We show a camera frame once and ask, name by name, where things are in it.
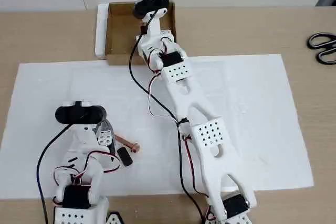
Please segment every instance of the robotic arm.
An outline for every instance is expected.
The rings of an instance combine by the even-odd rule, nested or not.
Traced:
[[[197,150],[208,195],[206,200],[214,209],[216,223],[250,223],[246,213],[257,205],[254,191],[245,177],[242,160],[231,142],[225,122],[216,115],[202,93],[186,52],[175,43],[170,30],[161,30],[160,18],[167,13],[168,6],[168,0],[140,0],[136,3],[133,11],[135,17],[141,18],[144,23],[152,19],[147,24],[146,34],[136,37],[137,40],[140,37],[139,55],[150,70],[162,76],[174,102],[180,125],[178,130],[192,140]],[[190,107],[204,115],[206,120],[202,124],[189,122]],[[238,191],[222,199],[221,181],[225,175],[237,184]]]
[[[114,155],[114,134],[105,109],[86,101],[66,103],[57,109],[56,119],[73,126],[70,149],[54,171],[57,184],[54,224],[123,223],[117,212],[111,213],[106,221],[109,201],[99,194],[103,174],[119,168],[111,168],[119,159]]]

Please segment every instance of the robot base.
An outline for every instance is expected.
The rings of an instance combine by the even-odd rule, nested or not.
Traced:
[[[123,224],[117,212],[112,212],[106,220],[108,208],[107,197],[100,197],[89,209],[55,207],[54,224]]]

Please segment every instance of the cardboard box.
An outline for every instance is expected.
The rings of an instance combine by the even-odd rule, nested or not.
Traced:
[[[135,44],[135,37],[140,34],[142,20],[133,16],[133,7],[134,2],[109,4],[105,56],[111,65],[128,65]],[[173,2],[170,2],[167,14],[160,18],[160,24],[161,29],[171,30],[176,40],[175,6]],[[133,63],[144,64],[138,55],[138,51],[134,54]]]

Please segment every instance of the black cable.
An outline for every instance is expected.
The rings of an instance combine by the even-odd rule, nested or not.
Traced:
[[[154,16],[157,14],[157,11],[154,12],[154,14],[152,15],[152,17],[150,18],[150,20],[147,22],[146,24],[146,27],[145,27],[145,31],[147,31],[147,28],[148,28],[148,25],[150,24],[150,22],[152,21],[152,19],[154,18]],[[129,60],[129,70],[130,70],[130,75],[131,75],[131,78],[133,79],[133,81],[139,86],[139,88],[141,88],[146,94],[148,94],[148,90],[145,89],[137,80],[136,78],[134,77],[133,75],[133,72],[132,72],[132,59],[133,59],[133,55],[134,55],[134,52],[142,38],[143,34],[141,33],[141,35],[139,36],[139,38],[137,39],[136,43],[134,44],[134,47],[132,49],[132,52],[131,52],[131,56],[130,56],[130,60]],[[155,96],[153,96],[151,94],[151,97],[154,99],[155,102],[157,102],[166,112],[169,113],[169,115],[174,118],[176,120],[176,117],[175,115],[165,106],[163,105]],[[179,126],[180,123],[182,123],[184,121],[181,121],[181,122],[178,122],[177,124],[177,128]],[[184,182],[183,182],[183,173],[182,173],[182,150],[181,150],[181,136],[180,136],[180,133],[179,133],[179,129],[177,129],[177,135],[178,135],[178,140],[179,140],[179,149],[178,149],[178,152],[179,152],[179,156],[180,156],[180,180],[181,180],[181,186],[182,186],[182,189],[183,191],[185,192],[185,194],[188,196],[188,198],[194,203],[194,205],[196,206],[197,210],[198,210],[198,213],[199,213],[199,216],[201,217],[201,220],[202,220],[202,224],[205,223],[205,218],[203,216],[203,213],[199,207],[199,205],[197,204],[196,200],[188,193],[188,191],[185,189],[184,187]]]
[[[147,24],[146,24],[146,31],[147,31],[147,28],[148,28],[148,25],[150,24],[150,22],[152,21],[152,19],[154,18],[154,16],[157,14],[157,11],[155,11],[154,12],[154,14],[152,15],[152,17],[150,18],[150,20],[147,22]],[[135,50],[136,50],[136,48],[137,48],[137,46],[138,46],[138,44],[139,44],[139,42],[140,42],[140,40],[141,40],[141,38],[142,38],[142,33],[141,33],[141,35],[139,36],[139,38],[137,39],[137,41],[136,41],[136,43],[135,43],[135,45],[134,45],[134,47],[133,47],[133,50],[132,50],[132,52],[131,52],[131,56],[130,56],[130,60],[129,60],[129,63],[128,63],[128,67],[129,67],[129,70],[130,70],[130,75],[131,75],[131,78],[133,79],[133,81],[139,86],[139,88],[140,89],[142,89],[146,94],[148,94],[148,90],[147,89],[145,89],[137,80],[136,80],[136,78],[134,77],[134,75],[133,75],[133,72],[132,72],[132,59],[133,59],[133,55],[134,55],[134,52],[135,52]],[[172,118],[174,118],[175,120],[176,120],[176,117],[175,117],[175,115],[165,106],[165,105],[163,105],[154,95],[152,95],[151,94],[151,97],[154,99],[154,101],[155,102],[157,102],[158,103],[158,105],[160,105],[166,112],[168,112],[168,114],[172,117]]]
[[[38,186],[38,190],[40,192],[40,196],[41,196],[41,201],[42,201],[42,207],[43,207],[43,214],[44,214],[44,219],[45,219],[45,223],[49,224],[48,222],[48,212],[47,212],[47,207],[46,207],[46,202],[44,200],[44,196],[43,196],[43,192],[42,192],[42,188],[41,188],[41,183],[40,183],[40,174],[39,174],[39,170],[40,170],[40,165],[41,165],[41,161],[42,158],[44,156],[44,154],[46,153],[46,151],[48,150],[48,148],[53,144],[54,141],[57,140],[57,138],[59,138],[64,132],[66,132],[67,129],[69,129],[72,126],[72,124],[67,125],[63,130],[61,130],[47,145],[46,147],[44,147],[40,158],[38,159],[37,162],[37,166],[36,166],[36,181],[37,181],[37,186]]]
[[[181,180],[181,186],[183,191],[185,192],[185,194],[188,196],[188,198],[194,203],[195,207],[198,210],[199,216],[201,217],[202,223],[205,223],[205,218],[203,216],[203,213],[199,207],[199,205],[197,204],[196,200],[188,193],[188,191],[185,189],[184,187],[184,182],[183,182],[183,173],[182,173],[182,149],[181,149],[181,136],[180,136],[180,132],[177,129],[177,138],[179,140],[179,149],[178,149],[178,154],[180,157],[180,180]]]

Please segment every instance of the scissors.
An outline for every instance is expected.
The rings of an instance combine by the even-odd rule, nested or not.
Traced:
[[[319,44],[313,44],[313,40],[315,38],[327,38],[329,41],[322,42]],[[336,35],[330,34],[330,33],[317,33],[312,36],[310,36],[307,40],[307,47],[309,49],[321,49],[324,48],[325,50],[319,52],[316,54],[316,60],[324,65],[334,65],[336,64],[336,60],[325,60],[324,57],[326,55],[330,55],[333,52],[336,52]]]

